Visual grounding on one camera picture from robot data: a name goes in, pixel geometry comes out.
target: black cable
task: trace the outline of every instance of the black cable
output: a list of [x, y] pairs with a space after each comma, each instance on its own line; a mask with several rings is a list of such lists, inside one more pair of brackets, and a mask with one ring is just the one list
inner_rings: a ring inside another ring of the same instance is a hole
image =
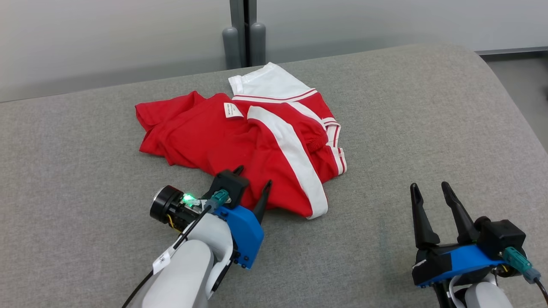
[[[180, 239], [173, 245], [173, 249], [177, 250], [177, 248], [181, 246], [182, 242], [187, 238], [190, 231], [192, 231], [192, 229], [194, 229], [194, 227], [198, 224], [198, 222], [202, 220], [202, 218], [206, 215], [206, 213], [209, 211], [210, 208], [211, 208], [211, 204], [206, 206], [204, 210], [200, 213], [200, 215], [196, 218], [196, 220], [192, 222], [192, 225], [190, 225], [189, 229], [186, 230], [185, 234], [181, 233], [182, 236], [180, 236]], [[128, 299], [125, 300], [125, 303], [122, 306], [122, 308], [126, 308], [129, 305], [133, 297], [135, 297], [137, 292], [145, 285], [145, 283], [150, 279], [150, 277], [152, 277], [152, 275], [153, 275], [153, 271], [150, 271], [150, 273], [146, 275], [145, 279], [143, 279], [141, 283], [139, 283], [139, 285], [135, 288], [135, 290], [133, 290], [133, 292], [128, 297]]]
[[145, 283], [150, 279], [150, 277], [152, 277], [152, 271], [150, 271], [150, 273], [148, 275], [146, 275], [145, 279], [143, 279], [141, 281], [141, 283], [139, 283], [139, 285], [135, 288], [135, 290], [133, 290], [133, 292], [131, 293], [131, 295], [128, 297], [128, 299], [125, 301], [124, 305], [122, 306], [122, 308], [126, 308], [129, 303], [131, 302], [131, 300], [133, 299], [133, 297], [135, 297], [135, 295], [137, 294], [137, 292], [145, 285]]
[[540, 282], [540, 279], [538, 278], [533, 279], [533, 281], [537, 284], [537, 286], [539, 286], [540, 291], [544, 295], [544, 300], [546, 300], [546, 304], [548, 305], [548, 293], [546, 292], [546, 289], [544, 288], [543, 283]]

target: yellow wire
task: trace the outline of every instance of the yellow wire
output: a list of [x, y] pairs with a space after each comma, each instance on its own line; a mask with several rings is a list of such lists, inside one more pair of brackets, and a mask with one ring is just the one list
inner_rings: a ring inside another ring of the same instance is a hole
[[168, 219], [169, 219], [169, 225], [171, 226], [171, 228], [173, 228], [173, 230], [177, 231], [178, 233], [182, 233], [181, 231], [177, 230], [175, 228], [175, 226], [173, 225], [173, 221], [171, 220], [171, 216], [169, 216], [169, 214], [166, 214]]

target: gray floor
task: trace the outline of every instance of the gray floor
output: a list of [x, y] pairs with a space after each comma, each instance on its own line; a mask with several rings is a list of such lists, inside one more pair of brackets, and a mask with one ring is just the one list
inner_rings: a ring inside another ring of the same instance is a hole
[[487, 64], [548, 152], [548, 57]]

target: green light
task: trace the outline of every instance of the green light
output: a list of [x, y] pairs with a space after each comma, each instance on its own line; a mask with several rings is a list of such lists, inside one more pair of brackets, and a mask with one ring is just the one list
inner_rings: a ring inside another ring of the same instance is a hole
[[183, 200], [183, 201], [194, 200], [194, 199], [196, 199], [196, 198], [194, 198], [194, 197], [193, 197], [191, 194], [189, 194], [189, 193], [184, 194], [183, 197], [182, 197], [182, 200]]

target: robotic arm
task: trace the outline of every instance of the robotic arm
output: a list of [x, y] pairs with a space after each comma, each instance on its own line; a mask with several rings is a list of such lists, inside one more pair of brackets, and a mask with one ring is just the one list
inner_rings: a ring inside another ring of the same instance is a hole
[[441, 308], [512, 308], [496, 277], [523, 275], [536, 283], [548, 303], [540, 273], [525, 257], [525, 233], [509, 220], [491, 221], [483, 216], [475, 223], [447, 182], [442, 191], [459, 235], [457, 243], [440, 245], [423, 208], [416, 183], [411, 184], [415, 244], [418, 249], [412, 267], [416, 286], [430, 286]]
[[248, 186], [234, 172], [215, 176], [201, 199], [166, 186], [156, 193], [150, 215], [171, 228], [183, 230], [176, 242], [153, 263], [153, 270], [123, 307], [207, 307], [230, 266], [251, 269], [264, 238], [260, 226], [272, 181], [252, 211], [239, 205]]

